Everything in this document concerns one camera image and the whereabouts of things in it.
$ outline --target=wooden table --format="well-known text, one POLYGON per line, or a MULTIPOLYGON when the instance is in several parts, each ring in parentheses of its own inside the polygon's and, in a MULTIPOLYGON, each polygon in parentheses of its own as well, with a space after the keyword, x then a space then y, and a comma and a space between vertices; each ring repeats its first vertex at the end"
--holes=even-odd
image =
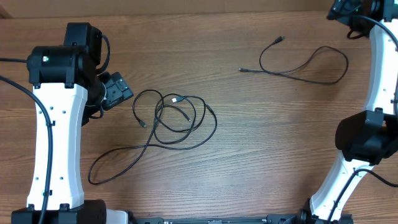
MULTIPOLYGON (((124 75, 135 94, 153 88, 204 98, 218 117, 218 129, 205 145, 190 151, 148 148, 129 172, 99 186, 87 181, 91 163, 118 146, 144 144, 143 129, 131 112, 132 100, 107 111, 82 129, 81 177, 88 199, 131 210, 137 217, 200 218, 295 213, 321 186, 337 150, 338 123, 361 111, 368 92, 371 62, 366 39, 347 40, 348 28, 325 19, 326 12, 269 12, 178 16, 114 16, 0 20, 0 57, 27 58, 38 45, 63 43, 68 22, 90 22, 111 42, 109 72, 124 75), (337 85, 312 85, 262 73, 261 50, 269 49, 271 70, 294 68, 321 45, 339 48, 350 59, 337 85)), ((319 55, 296 76, 337 79, 345 67, 335 52, 319 55)), ((1 75, 28 89, 21 63, 0 63, 1 75)), ((34 170, 35 108, 31 99, 0 83, 0 222, 25 206, 34 170)), ((157 96, 143 96, 139 116, 151 124, 157 96)), ((166 111, 173 127, 189 124, 166 111)), ((214 121, 206 117, 183 146, 205 139, 214 121)), ((176 136, 159 129, 163 139, 176 136)), ((140 151, 109 156, 95 169, 102 180, 124 169, 140 151)), ((398 157, 375 171, 397 181, 398 157)), ((396 223, 398 191, 367 175, 345 206, 356 223, 396 223)))

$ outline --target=cable end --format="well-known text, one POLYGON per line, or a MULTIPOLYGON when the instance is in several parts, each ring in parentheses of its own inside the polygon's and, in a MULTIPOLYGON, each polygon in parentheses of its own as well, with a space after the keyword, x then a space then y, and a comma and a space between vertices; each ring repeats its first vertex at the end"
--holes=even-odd
POLYGON ((273 44, 278 44, 278 43, 282 42, 284 39, 285 39, 285 36, 280 36, 274 41, 273 44))
POLYGON ((238 71, 240 71, 240 72, 250 72, 250 70, 246 69, 246 68, 240 68, 240 69, 238 69, 238 71))
POLYGON ((183 100, 184 100, 184 98, 182 98, 181 96, 178 96, 176 98, 172 98, 172 102, 173 103, 178 103, 178 102, 181 102, 183 100))
POLYGON ((143 121, 139 121, 139 124, 140 124, 143 128, 146 128, 146 127, 147 127, 146 123, 143 122, 143 121))

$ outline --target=wooden tabletop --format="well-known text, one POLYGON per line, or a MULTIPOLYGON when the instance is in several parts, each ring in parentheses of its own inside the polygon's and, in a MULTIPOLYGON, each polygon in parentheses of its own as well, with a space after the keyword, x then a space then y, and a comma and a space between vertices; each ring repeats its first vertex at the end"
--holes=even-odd
MULTIPOLYGON (((196 95, 213 108, 218 129, 206 144, 190 151, 148 148, 130 171, 97 186, 87 181, 91 163, 114 147, 144 144, 158 96, 148 94, 137 102, 147 129, 133 117, 133 99, 90 121, 81 132, 85 198, 102 198, 108 208, 130 210, 136 217, 295 213, 319 189, 335 160, 338 123, 361 111, 368 92, 370 42, 347 40, 348 28, 325 16, 267 12, 0 20, 0 57, 27 58, 35 46, 62 44, 68 22, 90 22, 111 42, 107 71, 120 72, 135 94, 156 89, 196 95), (280 35, 286 39, 264 55, 270 70, 295 68, 316 48, 329 45, 347 54, 347 75, 336 85, 322 86, 238 72, 240 67, 259 68, 261 50, 280 35)), ((341 55, 325 52, 295 75, 332 81, 344 67, 341 55)), ((0 72, 32 89, 26 65, 0 63, 0 72)), ((33 178, 35 107, 3 82, 0 105, 0 222, 9 223, 11 212, 25 206, 33 178)), ((174 111, 164 116, 175 128, 189 125, 174 111)), ((213 125, 207 114, 202 127, 181 146, 202 141, 213 125)), ((164 128, 159 128, 159 136, 176 138, 164 128)), ((123 170, 139 153, 109 156, 95 168, 95 180, 123 170)), ((374 170, 396 182, 398 157, 383 160, 374 170)), ((397 199, 396 189, 367 175, 344 213, 352 213, 356 223, 396 223, 397 199)))

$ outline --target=wood surface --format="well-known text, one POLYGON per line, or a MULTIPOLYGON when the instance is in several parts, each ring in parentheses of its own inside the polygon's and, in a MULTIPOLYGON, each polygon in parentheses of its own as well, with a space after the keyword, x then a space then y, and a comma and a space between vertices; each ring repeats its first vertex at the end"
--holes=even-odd
POLYGON ((216 12, 324 11, 329 10, 333 2, 334 0, 0 0, 0 6, 5 9, 4 17, 6 18, 43 18, 216 12))
MULTIPOLYGON (((81 137, 87 199, 102 198, 108 208, 131 210, 137 217, 295 213, 319 189, 335 160, 338 123, 361 111, 368 92, 369 41, 347 40, 348 28, 325 16, 262 12, 1 20, 0 57, 27 58, 35 46, 62 44, 68 22, 90 22, 111 42, 108 71, 120 72, 135 94, 151 88, 196 95, 217 114, 217 132, 206 144, 190 151, 148 148, 129 172, 99 186, 88 183, 89 166, 109 149, 146 142, 158 96, 146 95, 137 102, 147 129, 132 115, 133 99, 90 121, 81 137), (280 35, 286 39, 264 55, 268 69, 295 68, 316 48, 329 45, 347 54, 347 75, 336 85, 322 86, 238 72, 240 67, 257 69, 261 50, 280 35)), ((334 80, 344 67, 341 55, 325 52, 295 75, 334 80)), ((24 64, 0 63, 0 71, 32 89, 24 64)), ((33 178, 35 108, 31 99, 5 83, 0 83, 0 105, 0 223, 9 223, 11 212, 25 206, 33 178)), ((173 111, 165 112, 165 121, 176 128, 189 125, 173 111)), ((181 145, 205 139, 213 125, 207 116, 181 145)), ((159 136, 176 138, 161 128, 159 136)), ((138 153, 109 156, 95 168, 95 180, 121 171, 138 153)), ((397 155, 374 170, 397 182, 397 155)), ((344 213, 352 213, 356 223, 396 223, 397 199, 396 189, 367 175, 344 213)))

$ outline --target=tangled cable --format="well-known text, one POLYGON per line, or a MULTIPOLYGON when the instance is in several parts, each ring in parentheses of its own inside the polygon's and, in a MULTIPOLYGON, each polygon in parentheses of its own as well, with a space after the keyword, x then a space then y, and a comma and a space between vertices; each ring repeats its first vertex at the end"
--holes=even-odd
POLYGON ((144 90, 144 91, 140 92, 140 93, 136 96, 136 98, 134 99, 134 102, 132 103, 132 112, 133 112, 133 114, 134 114, 134 117, 137 119, 137 121, 139 122, 139 124, 140 124, 143 128, 146 128, 147 125, 146 125, 145 122, 143 122, 143 120, 141 120, 141 119, 138 118, 138 116, 137 116, 137 114, 136 114, 135 106, 136 106, 136 102, 137 102, 138 98, 140 98, 140 97, 142 96, 143 93, 148 92, 148 91, 153 91, 153 92, 157 93, 157 94, 160 96, 160 100, 157 102, 157 104, 156 104, 156 106, 155 106, 154 127, 152 128, 152 131, 150 132, 150 135, 149 135, 149 138, 148 138, 146 144, 145 144, 145 145, 142 145, 142 146, 120 147, 120 148, 117 148, 117 149, 109 150, 109 151, 105 152, 104 154, 100 155, 100 156, 93 162, 93 164, 91 165, 91 167, 90 167, 90 169, 89 169, 89 171, 88 171, 88 182, 89 182, 89 183, 91 183, 91 184, 93 184, 93 185, 104 184, 104 183, 107 183, 107 182, 109 182, 109 181, 111 181, 111 180, 113 180, 113 179, 115 179, 115 178, 117 178, 117 177, 123 175, 125 172, 127 172, 129 169, 131 169, 131 168, 138 162, 138 160, 142 157, 142 155, 144 155, 144 152, 145 152, 145 150, 146 150, 148 147, 159 147, 159 148, 162 148, 162 149, 170 149, 170 150, 189 150, 189 149, 194 149, 194 148, 199 147, 199 146, 201 146, 202 144, 206 143, 207 141, 209 141, 210 138, 211 138, 211 137, 214 135, 214 133, 216 132, 216 129, 217 129, 217 116, 215 115, 214 111, 210 108, 210 106, 209 106, 208 104, 206 104, 206 102, 204 101, 204 99, 200 98, 199 96, 182 96, 182 95, 178 95, 178 94, 175 94, 175 93, 170 93, 170 94, 167 94, 167 95, 163 96, 163 95, 162 95, 159 91, 157 91, 157 90, 144 90), (166 97, 168 97, 168 96, 175 96, 175 98, 172 99, 173 103, 178 103, 178 102, 181 102, 181 101, 183 101, 183 100, 187 101, 187 102, 191 105, 191 107, 193 108, 193 114, 194 114, 193 119, 191 120, 191 119, 188 117, 188 115, 187 115, 183 110, 181 110, 180 108, 178 108, 178 107, 176 107, 176 106, 174 106, 174 105, 165 105, 165 104, 164 104, 164 99, 165 99, 166 97), (199 100, 201 100, 201 101, 203 102, 203 116, 201 117, 199 123, 197 123, 197 124, 196 124, 196 121, 197 121, 197 111, 196 111, 196 108, 195 108, 195 106, 193 105, 193 103, 189 100, 189 98, 199 99, 199 100), (183 114, 184 117, 185 117, 189 122, 191 122, 191 126, 190 126, 189 128, 187 128, 187 129, 182 129, 182 130, 176 130, 176 129, 170 128, 169 126, 167 126, 167 125, 161 120, 161 117, 162 117, 162 115, 163 115, 164 108, 173 108, 173 109, 177 110, 178 112, 180 112, 181 114, 183 114), (208 110, 208 111, 213 115, 214 120, 215 120, 215 127, 214 127, 213 132, 211 132, 211 134, 210 134, 204 141, 202 141, 201 143, 196 144, 196 145, 191 146, 191 147, 168 147, 168 146, 163 146, 163 145, 160 145, 160 144, 149 144, 149 143, 150 143, 150 140, 152 139, 153 136, 155 136, 155 138, 156 138, 156 140, 157 140, 158 142, 160 142, 161 144, 165 144, 165 145, 176 144, 176 143, 180 143, 180 142, 184 141, 193 131, 195 131, 196 129, 198 129, 198 128, 200 127, 200 125, 202 124, 203 120, 205 119, 206 110, 208 110), (156 129, 157 129, 159 123, 160 123, 161 125, 163 125, 165 128, 167 128, 168 130, 172 131, 172 132, 175 132, 175 133, 185 133, 184 137, 182 137, 182 138, 180 138, 180 139, 178 139, 178 140, 169 141, 169 142, 160 140, 160 139, 158 138, 158 136, 156 135, 156 129), (101 158, 103 158, 104 156, 108 155, 108 154, 111 153, 111 152, 120 151, 120 150, 126 150, 126 149, 138 149, 138 148, 143 148, 142 151, 141 151, 141 153, 140 153, 139 156, 138 156, 128 167, 126 167, 122 172, 120 172, 120 173, 114 175, 114 176, 111 177, 111 178, 108 178, 108 179, 106 179, 106 180, 102 180, 102 181, 100 181, 100 182, 92 182, 92 181, 91 181, 91 171, 93 170, 95 164, 96 164, 101 158))

